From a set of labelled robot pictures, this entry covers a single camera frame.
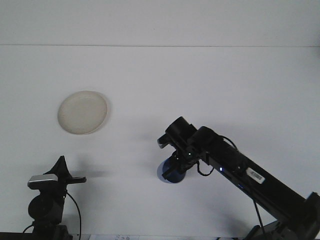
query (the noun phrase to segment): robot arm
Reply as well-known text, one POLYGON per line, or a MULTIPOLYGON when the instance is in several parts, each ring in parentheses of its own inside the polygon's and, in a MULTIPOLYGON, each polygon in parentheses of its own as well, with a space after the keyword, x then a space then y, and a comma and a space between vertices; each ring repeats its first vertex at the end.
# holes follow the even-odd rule
MULTIPOLYGON (((179 117, 158 139, 160 148, 172 145, 176 151, 163 173, 183 175, 199 160, 214 167, 238 189, 254 199, 277 221, 265 226, 270 240, 313 240, 320 230, 320 197, 315 193, 304 199, 288 186, 228 144, 223 136, 202 126, 196 129, 179 117)), ((245 240, 264 240, 254 227, 245 240)))

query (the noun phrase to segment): cable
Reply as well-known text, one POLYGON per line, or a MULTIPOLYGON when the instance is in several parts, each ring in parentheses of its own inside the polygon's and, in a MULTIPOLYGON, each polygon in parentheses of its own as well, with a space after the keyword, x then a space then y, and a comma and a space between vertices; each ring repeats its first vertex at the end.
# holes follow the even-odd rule
MULTIPOLYGON (((236 150, 238 150, 237 146, 234 144, 233 141, 231 141, 231 139, 229 139, 229 138, 226 137, 226 136, 222 136, 222 135, 221 135, 221 137, 224 138, 224 139, 226 139, 226 140, 228 140, 228 141, 232 144, 232 146, 233 146, 236 150)), ((255 199, 255 197, 254 197, 253 186, 252 186, 252 184, 251 184, 251 180, 249 179, 249 176, 248 176, 248 175, 246 175, 246 176, 247 176, 247 180, 248 180, 248 183, 249 183, 248 185, 249 185, 249 188, 250 188, 250 193, 251 193, 251 196, 252 196, 251 198, 252 198, 252 200, 253 200, 254 208, 255 208, 256 214, 257 214, 258 219, 259 219, 260 227, 261 227, 261 230, 262 230, 262 233, 263 233, 263 236, 264 236, 265 240, 267 240, 267 235, 266 235, 265 227, 264 227, 264 225, 263 225, 263 223, 262 223, 262 219, 261 219, 261 216, 260 216, 260 213, 259 213, 259 209, 258 209, 258 206, 257 206, 257 202, 256 202, 256 199, 255 199)))
POLYGON ((31 227, 33 227, 34 225, 33 224, 31 224, 30 226, 27 226, 24 230, 23 230, 23 234, 29 229, 29 228, 31 228, 31 227))
POLYGON ((220 137, 222 137, 223 139, 228 140, 228 142, 229 142, 229 143, 231 143, 231 144, 232 144, 232 146, 233 146, 236 150, 238 150, 237 146, 234 144, 234 142, 233 142, 233 141, 231 141, 231 139, 230 139, 230 138, 228 138, 228 137, 226 137, 226 136, 222 136, 222 135, 220 135, 220 137))
POLYGON ((259 213, 257 202, 256 202, 256 199, 254 197, 253 186, 251 184, 251 180, 249 179, 248 175, 246 175, 246 176, 247 176, 248 186, 250 188, 251 199, 253 200, 254 208, 255 208, 256 214, 257 214, 258 219, 259 219, 259 223, 260 223, 260 227, 261 227, 261 230, 262 230, 262 234, 263 234, 265 240, 268 240, 267 239, 267 235, 266 235, 266 231, 265 231, 265 227, 264 227, 264 224, 262 223, 262 219, 261 219, 261 216, 260 216, 260 213, 259 213))
POLYGON ((213 172, 214 169, 215 169, 214 167, 212 167, 211 171, 210 171, 208 174, 204 174, 204 173, 202 173, 202 172, 200 171, 200 162, 199 162, 199 161, 196 162, 196 165, 197 165, 198 173, 199 173, 201 176, 204 176, 204 177, 207 177, 207 176, 209 176, 210 174, 212 174, 212 172, 213 172))
POLYGON ((78 210, 78 213, 79 213, 79 221, 80 221, 80 233, 79 233, 79 240, 81 240, 81 231, 82 231, 82 228, 81 228, 81 213, 80 213, 80 209, 79 209, 79 206, 76 202, 76 200, 67 192, 66 193, 71 199, 72 201, 74 202, 75 206, 76 206, 76 209, 78 210))

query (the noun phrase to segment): white wall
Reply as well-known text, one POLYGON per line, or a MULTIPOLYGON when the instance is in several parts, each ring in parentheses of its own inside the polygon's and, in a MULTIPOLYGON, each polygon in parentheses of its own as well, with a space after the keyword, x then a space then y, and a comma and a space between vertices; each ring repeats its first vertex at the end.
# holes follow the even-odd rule
MULTIPOLYGON (((38 193, 27 181, 65 155, 72 175, 87 176, 68 187, 84 233, 244 236, 258 224, 253 203, 218 172, 192 169, 180 184, 157 178, 173 151, 159 149, 157 138, 179 116, 230 137, 303 197, 320 192, 320 47, 288 47, 319 46, 317 8, 317 1, 1 1, 0 231, 32 222, 28 204, 38 193), (81 90, 104 94, 110 111, 99 131, 72 135, 57 111, 81 90)), ((262 219, 273 220, 264 211, 262 219)), ((64 223, 78 231, 69 199, 64 223)))
POLYGON ((2 0, 0 44, 319 46, 318 0, 2 0))

